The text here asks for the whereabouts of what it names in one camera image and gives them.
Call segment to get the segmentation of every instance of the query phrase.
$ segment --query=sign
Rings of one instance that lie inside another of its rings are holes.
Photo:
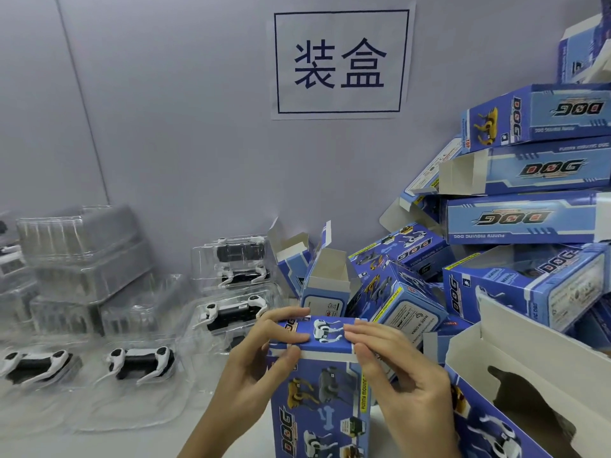
[[[272,118],[396,116],[408,89],[414,8],[275,13]]]

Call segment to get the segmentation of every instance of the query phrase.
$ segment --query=person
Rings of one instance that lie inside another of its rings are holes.
[[[308,334],[289,331],[277,322],[309,313],[309,308],[285,307],[261,316],[232,349],[210,405],[178,458],[221,458],[258,421],[301,352],[298,346],[289,346],[266,370],[270,340],[299,344],[309,339]],[[459,458],[446,371],[414,348],[401,331],[388,326],[356,320],[344,326],[344,335],[355,345],[363,374],[401,454],[406,458]],[[399,389],[390,385],[374,354],[396,372]]]

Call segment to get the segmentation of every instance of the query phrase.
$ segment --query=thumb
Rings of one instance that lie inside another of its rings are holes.
[[[276,389],[278,389],[278,386],[293,372],[300,356],[301,349],[299,347],[290,346],[287,348],[256,383],[261,395],[264,395],[266,399],[270,399]]]
[[[357,343],[355,344],[355,353],[356,358],[361,364],[363,376],[365,376],[367,383],[371,386],[371,390],[378,400],[378,403],[383,405],[388,402],[393,402],[393,397],[396,395],[396,392],[390,385],[386,373],[373,352],[364,344]]]

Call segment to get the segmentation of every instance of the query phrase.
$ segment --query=wall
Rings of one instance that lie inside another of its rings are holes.
[[[408,103],[391,120],[272,121],[275,11],[409,0],[60,0],[113,203],[135,208],[167,269],[275,215],[354,251],[459,131],[460,112],[554,80],[563,30],[599,0],[417,0]]]
[[[105,204],[55,0],[0,0],[0,211]]]

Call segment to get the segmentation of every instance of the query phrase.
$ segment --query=chinese character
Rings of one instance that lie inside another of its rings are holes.
[[[359,51],[359,49],[365,46],[369,51]],[[375,49],[369,44],[367,38],[363,38],[356,47],[346,54],[341,55],[342,58],[346,59],[348,56],[354,54],[355,56],[373,56],[376,53],[382,58],[386,57],[386,53]],[[356,58],[350,60],[350,70],[377,70],[378,69],[378,58]],[[384,84],[380,83],[379,72],[348,72],[346,74],[346,83],[341,84],[342,88],[362,88],[362,87],[383,87]]]
[[[304,52],[304,48],[301,45],[297,45],[297,49],[299,50],[300,53]],[[311,80],[312,76],[314,75],[316,76],[318,80],[320,80],[320,83],[323,84],[325,87],[333,88],[335,84],[330,84],[327,82],[327,80],[331,78],[331,74],[329,74],[329,72],[335,72],[335,68],[334,67],[318,67],[318,65],[316,64],[316,61],[333,59],[333,56],[327,56],[326,51],[334,50],[334,49],[335,49],[335,46],[327,45],[326,40],[324,38],[320,41],[320,46],[312,46],[312,42],[308,40],[307,43],[305,44],[305,53],[303,53],[298,58],[295,58],[295,62],[298,63],[305,59],[305,62],[307,62],[308,64],[312,64],[312,67],[295,68],[295,72],[307,72],[305,76],[303,76],[299,80],[295,80],[295,84],[298,85],[302,82],[305,82],[306,88],[313,87],[314,85],[316,85],[316,80]],[[312,50],[320,51],[320,56],[314,56],[314,61],[312,61]],[[327,74],[324,77],[321,77],[320,76],[321,72],[326,72]]]

